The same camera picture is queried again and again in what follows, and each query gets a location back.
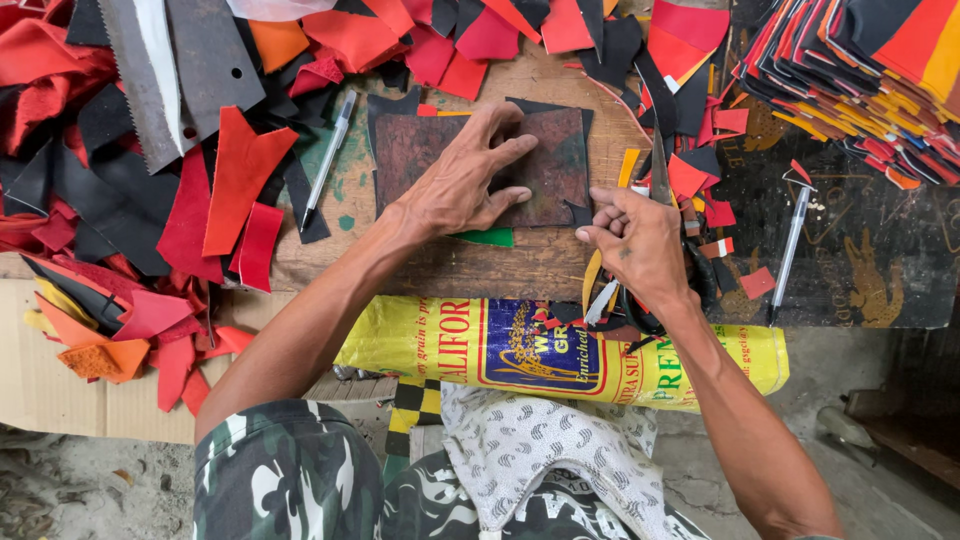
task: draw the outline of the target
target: metal blade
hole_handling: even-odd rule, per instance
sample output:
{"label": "metal blade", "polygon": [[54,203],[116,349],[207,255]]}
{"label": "metal blade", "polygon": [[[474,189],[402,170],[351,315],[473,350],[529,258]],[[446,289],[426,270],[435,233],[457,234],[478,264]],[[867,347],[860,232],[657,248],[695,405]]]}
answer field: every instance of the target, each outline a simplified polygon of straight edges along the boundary
{"label": "metal blade", "polygon": [[[167,28],[180,76],[180,123],[184,133],[171,135],[163,112],[156,75],[140,35],[130,0],[100,0],[100,9],[127,92],[147,170],[151,174],[180,157],[183,150],[217,133],[220,107],[247,110],[266,97],[256,70],[224,0],[165,0]],[[195,132],[187,138],[185,135]]]}
{"label": "metal blade", "polygon": [[664,205],[672,205],[670,180],[666,174],[666,155],[663,151],[663,135],[660,125],[654,125],[654,148],[650,169],[650,198]]}

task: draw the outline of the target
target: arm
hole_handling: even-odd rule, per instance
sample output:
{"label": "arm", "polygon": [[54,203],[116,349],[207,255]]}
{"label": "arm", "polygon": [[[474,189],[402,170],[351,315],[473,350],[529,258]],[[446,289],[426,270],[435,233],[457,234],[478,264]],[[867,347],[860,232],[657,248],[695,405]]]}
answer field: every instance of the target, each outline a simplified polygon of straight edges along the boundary
{"label": "arm", "polygon": [[532,135],[496,144],[500,123],[522,117],[513,103],[474,114],[410,191],[388,205],[230,365],[201,406],[195,442],[231,414],[309,390],[330,368],[360,312],[419,246],[441,234],[488,229],[510,205],[529,200],[526,187],[487,193],[494,172],[537,145]]}
{"label": "arm", "polygon": [[829,489],[797,438],[740,371],[686,284],[680,213],[629,189],[594,188],[606,203],[577,237],[648,306],[673,341],[697,393],[737,505],[763,538],[841,536]]}

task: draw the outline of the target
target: plastic bag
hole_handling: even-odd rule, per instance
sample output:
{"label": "plastic bag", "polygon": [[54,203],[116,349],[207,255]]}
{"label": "plastic bag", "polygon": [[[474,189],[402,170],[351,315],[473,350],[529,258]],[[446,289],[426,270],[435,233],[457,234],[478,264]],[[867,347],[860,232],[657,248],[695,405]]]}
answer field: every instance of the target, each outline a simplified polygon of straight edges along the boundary
{"label": "plastic bag", "polygon": [[[529,300],[378,296],[357,319],[336,364],[550,397],[697,411],[696,395],[669,342],[623,355],[629,343],[578,327],[534,334]],[[783,331],[713,326],[764,395],[789,377]]]}
{"label": "plastic bag", "polygon": [[283,22],[297,20],[305,15],[325,12],[333,8],[336,0],[227,0],[233,16]]}

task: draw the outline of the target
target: scissors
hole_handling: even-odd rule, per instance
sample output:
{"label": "scissors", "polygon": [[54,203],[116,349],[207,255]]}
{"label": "scissors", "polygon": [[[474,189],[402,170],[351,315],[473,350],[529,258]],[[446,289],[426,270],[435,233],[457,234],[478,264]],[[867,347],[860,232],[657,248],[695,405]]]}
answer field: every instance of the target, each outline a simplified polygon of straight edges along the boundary
{"label": "scissors", "polygon": [[[660,134],[659,124],[654,124],[652,153],[650,198],[663,205],[676,208],[678,206],[677,199],[670,190],[670,180],[666,169],[666,153],[663,149],[663,136]],[[706,309],[713,304],[717,293],[717,279],[713,272],[713,266],[709,259],[700,252],[697,245],[692,240],[685,238],[683,233],[681,233],[678,241],[693,262],[693,273],[687,277],[687,282],[690,288],[700,294],[703,299],[702,306]],[[626,315],[628,325],[647,335],[666,335],[666,329],[657,319],[657,316],[640,303],[633,293],[627,290],[627,287],[620,287],[620,306],[623,308],[624,315]]]}

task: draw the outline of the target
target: patterned fabric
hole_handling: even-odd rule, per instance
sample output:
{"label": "patterned fabric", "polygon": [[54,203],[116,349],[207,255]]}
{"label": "patterned fabric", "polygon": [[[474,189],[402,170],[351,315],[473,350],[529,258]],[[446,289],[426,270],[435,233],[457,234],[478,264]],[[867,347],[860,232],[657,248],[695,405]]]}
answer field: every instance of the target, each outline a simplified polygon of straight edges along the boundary
{"label": "patterned fabric", "polygon": [[194,539],[373,538],[379,462],[326,405],[282,400],[227,418],[197,446]]}
{"label": "patterned fabric", "polygon": [[[544,454],[534,440],[532,451]],[[305,400],[227,418],[197,447],[195,481],[196,539],[490,537],[446,452],[414,463],[384,490],[363,437],[338,411]],[[707,538],[666,511],[671,538]],[[564,469],[543,475],[502,533],[512,540],[641,538],[589,482]]]}
{"label": "patterned fabric", "polygon": [[650,456],[653,409],[539,398],[444,382],[444,447],[478,508],[480,528],[497,532],[565,469],[585,480],[638,537],[671,536],[663,509],[663,472]]}

